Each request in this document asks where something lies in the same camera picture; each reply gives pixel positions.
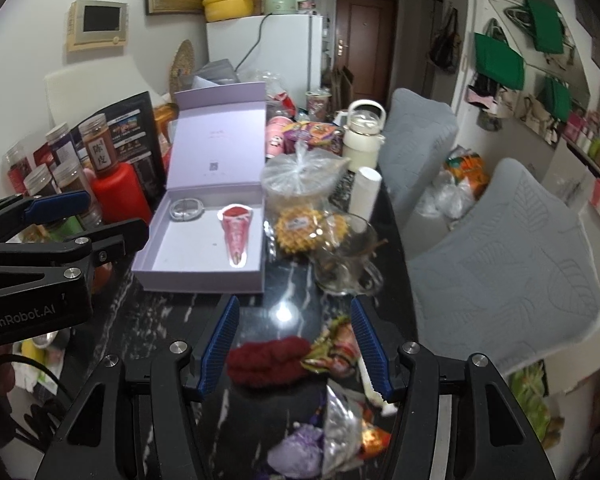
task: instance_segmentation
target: open gift box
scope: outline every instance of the open gift box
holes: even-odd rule
[[[166,193],[150,237],[132,270],[144,290],[260,293],[264,290],[265,84],[241,83],[176,94],[180,117],[171,151]],[[170,206],[197,198],[201,217],[176,222]],[[253,209],[247,258],[232,267],[218,212],[230,204]]]

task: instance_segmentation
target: tabletop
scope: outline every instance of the tabletop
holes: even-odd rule
[[[345,178],[331,201],[342,207],[352,177]],[[411,287],[389,197],[383,189],[371,221],[379,238],[389,243],[377,250],[374,263],[384,287],[374,298],[381,318],[396,324],[408,340],[416,340]],[[77,326],[65,355],[61,381],[77,392],[98,362],[115,353],[125,361],[154,355],[175,340],[195,340],[218,304],[219,295],[145,292],[130,270],[130,258],[114,265],[113,278],[93,298],[94,316]],[[268,341],[290,335],[312,342],[339,314],[348,314],[350,297],[324,294],[314,282],[312,264],[303,257],[268,262],[262,295],[238,296],[240,325],[234,347],[247,341]],[[291,316],[276,316],[283,306]],[[327,377],[312,376],[295,386],[253,391],[235,386],[223,373],[215,392],[194,406],[208,465],[216,479],[254,478],[267,451],[293,431],[295,422],[308,422],[324,398]],[[357,374],[342,382],[362,391]],[[141,399],[142,461],[147,478],[158,478],[148,399]],[[391,430],[394,418],[375,423]],[[381,457],[340,476],[375,479]]]

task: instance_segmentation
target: glass mug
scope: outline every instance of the glass mug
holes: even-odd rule
[[[315,281],[334,296],[373,295],[382,287],[382,274],[370,258],[378,234],[365,219],[349,213],[333,214],[320,222],[312,252]],[[367,275],[366,285],[360,282]]]

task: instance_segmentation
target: chair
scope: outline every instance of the chair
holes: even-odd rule
[[[580,219],[511,158],[456,228],[407,266],[419,340],[438,355],[481,352],[507,375],[600,327]]]
[[[427,185],[451,150],[458,122],[451,108],[398,88],[382,134],[386,142],[378,158],[384,184],[403,229]]]

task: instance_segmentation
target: refrigerator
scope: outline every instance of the refrigerator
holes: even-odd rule
[[[234,68],[258,41],[264,16],[206,24],[209,61],[228,59]],[[266,70],[282,78],[296,107],[306,108],[306,92],[320,88],[322,16],[272,14],[262,24],[262,39],[238,74]]]

